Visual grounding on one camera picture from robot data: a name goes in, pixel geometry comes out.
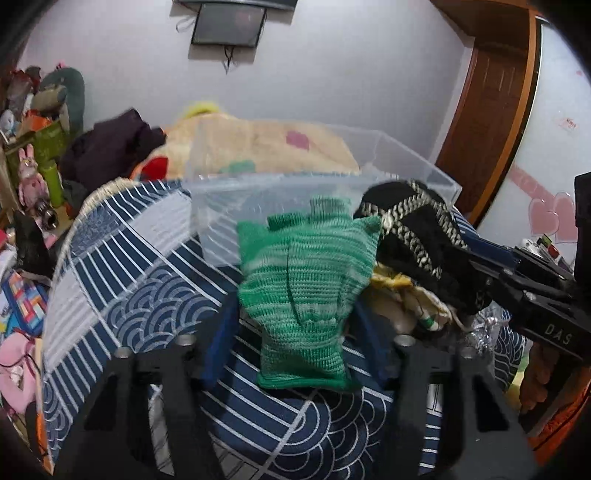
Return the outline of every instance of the heart decal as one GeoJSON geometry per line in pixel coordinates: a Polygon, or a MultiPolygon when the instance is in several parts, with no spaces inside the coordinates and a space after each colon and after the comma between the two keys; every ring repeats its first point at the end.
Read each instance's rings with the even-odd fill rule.
{"type": "Polygon", "coordinates": [[[558,230],[558,214],[552,211],[553,205],[547,205],[542,199],[530,202],[530,226],[532,235],[554,235],[558,230]]]}
{"type": "Polygon", "coordinates": [[[540,198],[533,199],[530,202],[529,216],[532,235],[556,234],[558,244],[577,242],[574,202],[568,193],[557,193],[552,202],[540,198]]]}
{"type": "Polygon", "coordinates": [[[554,197],[554,211],[558,214],[559,225],[556,231],[556,243],[575,244],[579,236],[579,229],[574,222],[574,202],[566,192],[560,192],[554,197]]]}

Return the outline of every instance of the cream blanket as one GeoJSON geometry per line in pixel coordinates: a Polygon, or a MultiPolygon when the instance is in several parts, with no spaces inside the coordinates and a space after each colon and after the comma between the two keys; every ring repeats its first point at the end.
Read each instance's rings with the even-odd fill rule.
{"type": "Polygon", "coordinates": [[[223,113],[179,121],[167,130],[166,143],[147,161],[155,157],[168,158],[169,180],[184,178],[186,171],[209,175],[359,171],[345,142],[323,126],[241,120],[223,113]]]}

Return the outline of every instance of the metal screw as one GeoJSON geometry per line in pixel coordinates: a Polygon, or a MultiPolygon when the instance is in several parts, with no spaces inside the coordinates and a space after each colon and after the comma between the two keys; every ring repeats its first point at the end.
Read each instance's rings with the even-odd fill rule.
{"type": "Polygon", "coordinates": [[[471,346],[463,346],[460,349],[460,355],[466,359],[476,358],[476,350],[471,346]]]}
{"type": "Polygon", "coordinates": [[[397,335],[394,337],[394,343],[399,346],[413,346],[417,341],[412,335],[397,335]]]}
{"type": "Polygon", "coordinates": [[[191,346],[197,341],[197,338],[192,333],[188,333],[185,335],[179,335],[174,341],[180,346],[191,346]]]}
{"type": "Polygon", "coordinates": [[[134,351],[128,346],[120,346],[114,353],[117,358],[129,358],[133,354],[134,351]]]}

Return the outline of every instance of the green box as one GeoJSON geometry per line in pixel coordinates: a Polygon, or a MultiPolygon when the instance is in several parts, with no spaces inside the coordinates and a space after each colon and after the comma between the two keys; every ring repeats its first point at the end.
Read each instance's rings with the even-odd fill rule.
{"type": "Polygon", "coordinates": [[[37,131],[29,132],[18,139],[14,146],[6,150],[8,174],[15,190],[18,190],[20,179],[18,178],[18,149],[25,148],[27,144],[33,144],[35,148],[35,161],[39,168],[47,167],[50,160],[61,157],[68,147],[68,135],[63,131],[59,121],[37,131]]]}

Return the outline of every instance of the bedsheet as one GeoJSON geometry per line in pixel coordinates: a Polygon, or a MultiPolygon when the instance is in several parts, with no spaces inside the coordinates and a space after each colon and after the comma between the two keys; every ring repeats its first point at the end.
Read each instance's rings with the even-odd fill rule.
{"type": "MultiPolygon", "coordinates": [[[[227,211],[221,199],[217,207],[227,211]]],[[[73,234],[54,278],[44,329],[43,412],[54,462],[116,348],[164,348],[194,331],[237,288],[239,259],[207,264],[190,210],[190,194],[180,182],[142,183],[103,200],[73,234]]],[[[232,218],[220,215],[210,239],[235,251],[234,228],[232,218]]],[[[498,361],[506,381],[521,358],[523,338],[510,330],[499,338],[505,340],[495,367],[498,361]]],[[[363,386],[354,394],[261,391],[255,384],[260,343],[256,324],[241,315],[230,361],[215,388],[202,394],[206,427],[226,477],[364,478],[395,394],[382,391],[368,374],[355,338],[344,343],[345,361],[363,386]]],[[[439,442],[438,392],[438,386],[430,388],[424,472],[433,468],[439,442]]],[[[156,458],[171,471],[158,385],[149,402],[156,458]]]]}

